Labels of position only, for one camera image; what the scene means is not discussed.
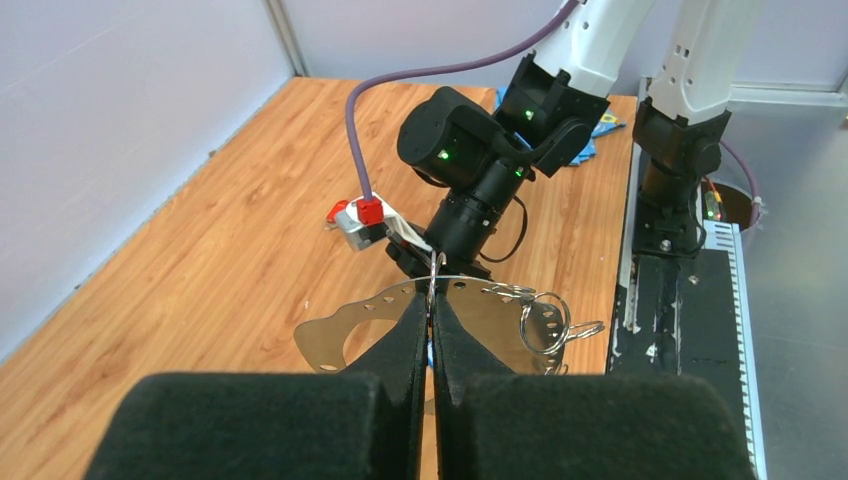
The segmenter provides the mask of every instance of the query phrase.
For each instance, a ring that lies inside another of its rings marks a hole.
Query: red connector
[[[356,201],[356,214],[359,221],[366,227],[382,223],[383,202],[377,197],[372,197],[370,201],[360,198]]]
[[[327,214],[327,225],[335,225],[336,224],[336,215],[347,208],[347,204],[350,203],[347,200],[339,200],[333,205],[333,208],[330,210],[330,213]]]

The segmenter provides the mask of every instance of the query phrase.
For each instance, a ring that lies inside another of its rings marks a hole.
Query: key ring
[[[533,304],[536,303],[536,300],[544,297],[551,296],[555,299],[559,300],[559,303],[562,305],[562,311],[565,314],[563,317],[563,328],[562,334],[557,337],[557,341],[554,342],[553,345],[544,349],[538,350],[536,347],[530,344],[530,341],[527,339],[527,319],[530,317],[530,311],[533,309]],[[573,330],[579,330],[577,333],[572,334]],[[565,303],[565,300],[562,299],[559,295],[553,292],[544,292],[538,295],[534,295],[532,301],[526,303],[521,310],[521,320],[518,324],[518,331],[521,335],[521,342],[524,343],[524,346],[533,353],[537,353],[539,355],[550,355],[552,353],[557,352],[560,348],[563,348],[566,343],[572,340],[578,340],[581,338],[589,338],[593,335],[597,335],[604,330],[604,322],[600,320],[593,320],[590,322],[578,323],[576,325],[571,325],[571,310],[568,308],[568,304]]]
[[[530,317],[530,311],[533,309],[533,304],[536,303],[536,300],[542,297],[554,297],[556,300],[559,300],[560,305],[562,305],[562,335],[557,337],[556,342],[550,347],[539,350],[533,345],[530,344],[530,341],[527,340],[527,319]],[[524,304],[524,307],[521,309],[521,319],[518,322],[518,333],[521,335],[521,342],[524,343],[524,346],[533,353],[537,353],[539,355],[550,355],[552,353],[557,352],[563,346],[565,346],[566,342],[568,342],[568,332],[571,329],[571,310],[568,308],[568,304],[565,303],[565,300],[562,299],[559,295],[553,292],[543,292],[533,295],[532,299]]]

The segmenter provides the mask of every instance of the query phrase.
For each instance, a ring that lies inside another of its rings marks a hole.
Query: white wall
[[[310,74],[365,78],[481,57],[539,29],[561,0],[282,0]],[[617,92],[659,69],[681,0],[657,0],[622,66]],[[763,0],[737,80],[833,87],[848,71],[846,0]],[[497,86],[517,60],[429,82]]]
[[[263,0],[0,0],[0,358],[290,76]]]

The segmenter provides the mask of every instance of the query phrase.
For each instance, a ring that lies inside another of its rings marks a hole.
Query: wire
[[[522,202],[521,199],[518,198],[518,195],[516,195],[512,198],[515,199],[515,203],[521,205],[521,210],[523,212],[521,214],[521,232],[518,234],[518,240],[515,241],[515,245],[512,247],[512,250],[510,250],[509,253],[507,253],[503,257],[497,258],[497,259],[490,258],[490,257],[487,257],[486,255],[484,255],[481,252],[480,257],[482,257],[483,260],[485,260],[489,263],[503,263],[503,262],[509,260],[509,257],[515,255],[515,252],[518,251],[518,247],[520,247],[521,242],[524,241],[524,236],[527,235],[527,225],[530,223],[529,216],[527,215],[527,205],[525,205],[524,202]]]
[[[748,178],[748,185],[751,187],[751,219],[748,226],[753,227],[760,221],[760,205],[763,203],[763,198],[760,196],[760,184],[757,183],[757,179],[754,177],[751,167],[748,166],[748,162],[742,158],[742,155],[740,155],[735,148],[731,147],[724,140],[721,141],[721,146],[727,150],[727,153],[729,153],[734,160],[736,160],[736,163],[739,164],[742,172],[745,173],[745,176]]]
[[[539,43],[542,39],[554,32],[560,25],[562,25],[563,22],[565,22],[568,16],[571,15],[571,12],[573,12],[580,3],[580,0],[569,0],[569,2],[563,5],[559,12],[557,12],[557,14],[554,15],[554,17],[544,27],[542,27],[541,30],[534,33],[523,42],[500,53],[471,62],[387,73],[385,75],[365,80],[357,85],[353,91],[350,92],[350,96],[347,97],[347,102],[345,103],[345,129],[347,130],[347,140],[350,144],[350,153],[353,155],[353,162],[356,165],[356,173],[359,176],[359,184],[362,187],[362,196],[364,199],[366,201],[370,201],[373,198],[374,193],[371,191],[371,180],[368,178],[368,170],[365,167],[365,159],[362,156],[362,147],[359,145],[359,136],[356,133],[356,119],[354,118],[354,111],[356,110],[356,100],[360,95],[369,88],[383,83],[396,82],[398,80],[406,80],[414,77],[428,77],[431,75],[464,72],[476,68],[487,67],[514,57],[531,48],[533,45]]]
[[[704,181],[707,182],[707,186],[710,187],[710,190],[712,190],[713,193],[718,194],[718,190],[715,188],[715,183],[710,180],[710,177],[704,177]]]
[[[704,228],[704,224],[698,220],[698,217],[695,215],[695,211],[693,209],[689,209],[689,216],[692,217],[692,220],[698,224],[698,229],[701,233],[698,235],[698,245],[686,252],[687,255],[697,252],[698,250],[704,247],[704,244],[707,243],[707,229]]]

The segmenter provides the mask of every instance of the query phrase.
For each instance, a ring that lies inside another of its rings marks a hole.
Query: metal wire loop
[[[581,330],[575,334],[572,334],[572,330]],[[583,322],[578,323],[577,325],[572,325],[571,328],[568,329],[568,334],[566,335],[565,342],[568,343],[572,340],[577,340],[580,338],[589,338],[593,335],[597,335],[604,330],[604,322],[600,320],[593,320],[591,322]]]
[[[502,297],[532,300],[536,290],[519,285],[507,285],[506,283],[495,283],[491,288],[480,289],[483,293],[493,293]]]
[[[433,315],[433,307],[436,302],[436,276],[439,274],[439,267],[446,264],[448,261],[447,255],[444,252],[436,256],[436,251],[430,252],[430,286],[427,288],[427,315]]]

